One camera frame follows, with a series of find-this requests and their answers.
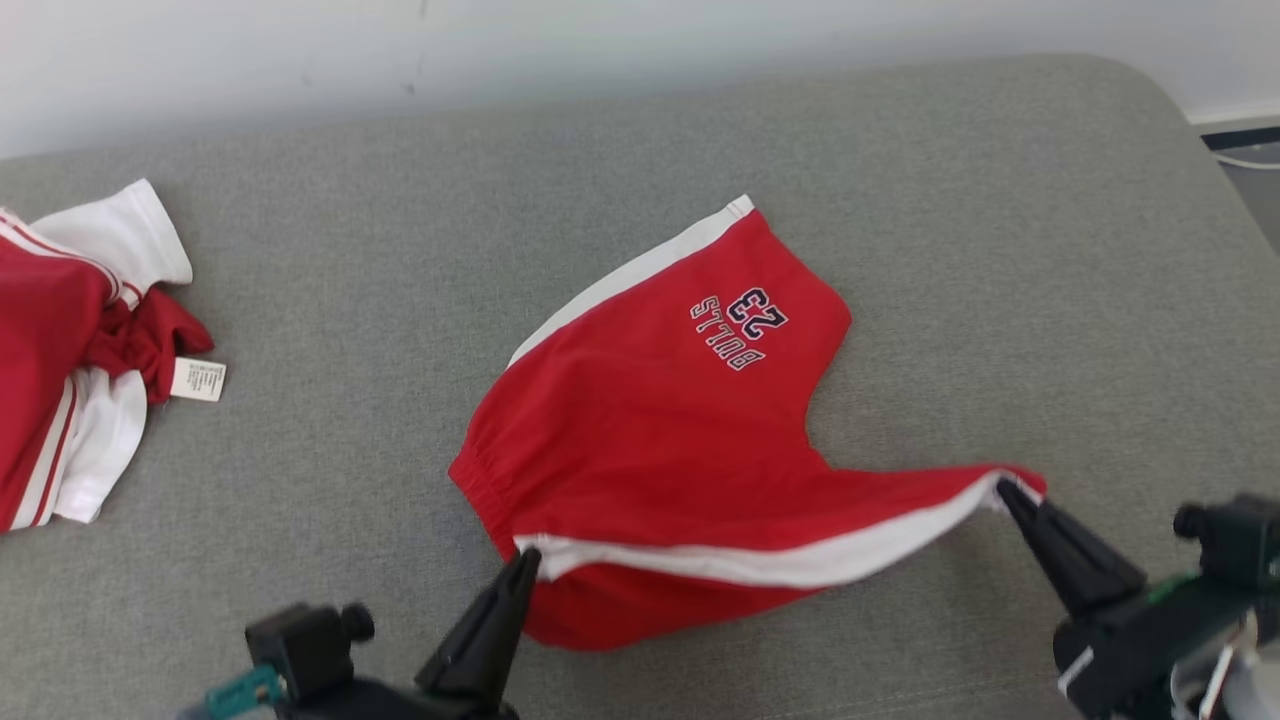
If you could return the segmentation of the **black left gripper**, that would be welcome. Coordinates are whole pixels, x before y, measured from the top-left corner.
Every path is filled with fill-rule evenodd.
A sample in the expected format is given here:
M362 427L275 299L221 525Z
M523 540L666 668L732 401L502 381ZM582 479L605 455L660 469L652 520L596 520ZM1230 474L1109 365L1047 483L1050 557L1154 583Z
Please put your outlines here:
M518 719L503 694L524 633L541 552L512 559L447 633L407 691L355 678L280 705L282 719Z

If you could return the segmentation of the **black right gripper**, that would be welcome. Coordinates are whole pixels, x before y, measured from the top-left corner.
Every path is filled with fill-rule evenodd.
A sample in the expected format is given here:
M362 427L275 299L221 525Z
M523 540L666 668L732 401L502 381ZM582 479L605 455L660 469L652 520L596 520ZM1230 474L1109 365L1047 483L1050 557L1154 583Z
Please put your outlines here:
M1009 478L1000 498L1070 615L1121 601L1055 632L1059 693L1084 719L1171 719L1175 666L1235 626L1252 593L1211 578L1144 589L1146 574L1070 512Z

